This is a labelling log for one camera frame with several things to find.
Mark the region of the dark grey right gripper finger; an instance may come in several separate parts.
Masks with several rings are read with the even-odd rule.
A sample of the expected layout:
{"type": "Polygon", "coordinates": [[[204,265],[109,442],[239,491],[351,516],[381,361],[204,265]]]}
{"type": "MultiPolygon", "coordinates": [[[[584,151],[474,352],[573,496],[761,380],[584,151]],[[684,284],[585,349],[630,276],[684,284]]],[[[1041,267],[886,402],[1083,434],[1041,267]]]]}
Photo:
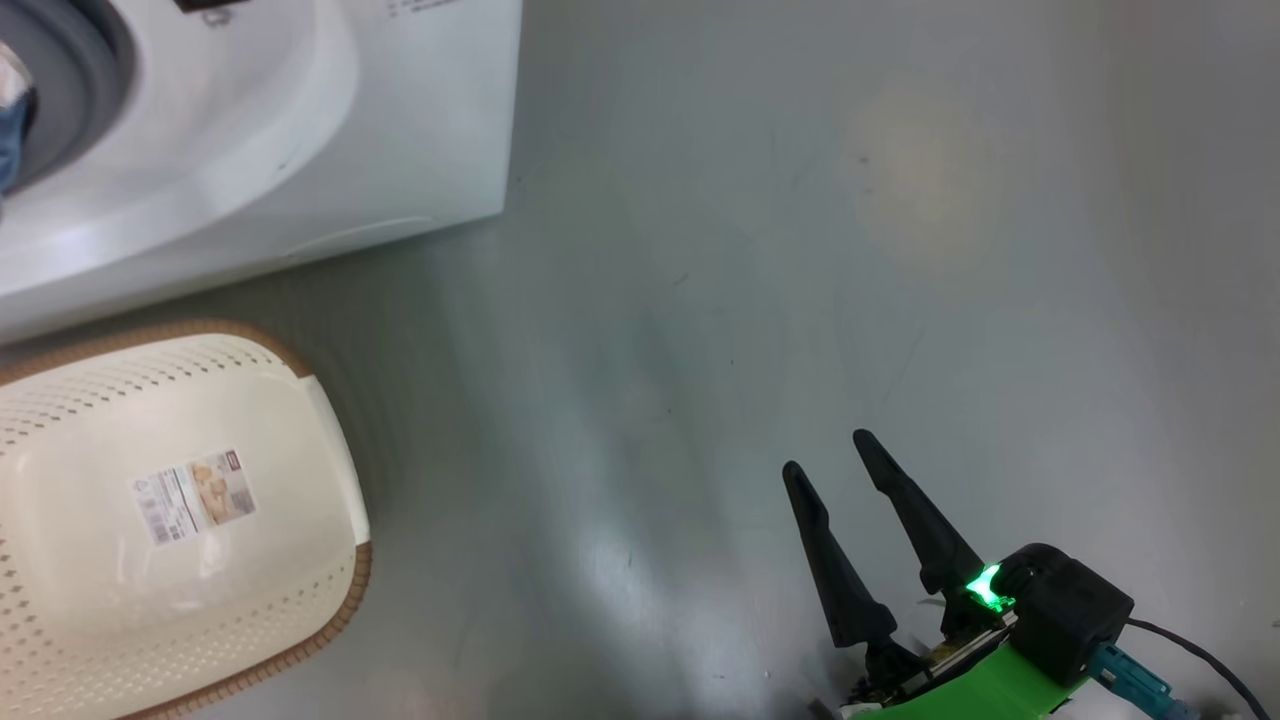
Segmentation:
{"type": "Polygon", "coordinates": [[[872,597],[835,538],[829,512],[806,473],[791,460],[782,468],[782,479],[835,647],[892,644],[897,623],[872,597]]]}
{"type": "Polygon", "coordinates": [[[872,484],[890,500],[908,534],[925,592],[966,589],[984,571],[984,561],[874,433],[856,429],[852,442],[872,484]]]}

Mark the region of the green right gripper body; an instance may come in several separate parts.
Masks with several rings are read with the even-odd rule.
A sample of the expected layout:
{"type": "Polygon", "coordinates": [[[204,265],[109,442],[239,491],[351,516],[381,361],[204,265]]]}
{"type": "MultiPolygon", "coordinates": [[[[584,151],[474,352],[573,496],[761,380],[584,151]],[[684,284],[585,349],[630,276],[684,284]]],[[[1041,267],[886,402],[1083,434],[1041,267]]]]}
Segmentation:
{"type": "Polygon", "coordinates": [[[837,719],[1047,719],[1068,703],[1082,682],[1061,685],[1011,646],[1018,619],[1014,600],[995,593],[992,575],[979,575],[959,596],[982,611],[1000,611],[1002,625],[943,643],[890,683],[861,679],[837,719]]]}

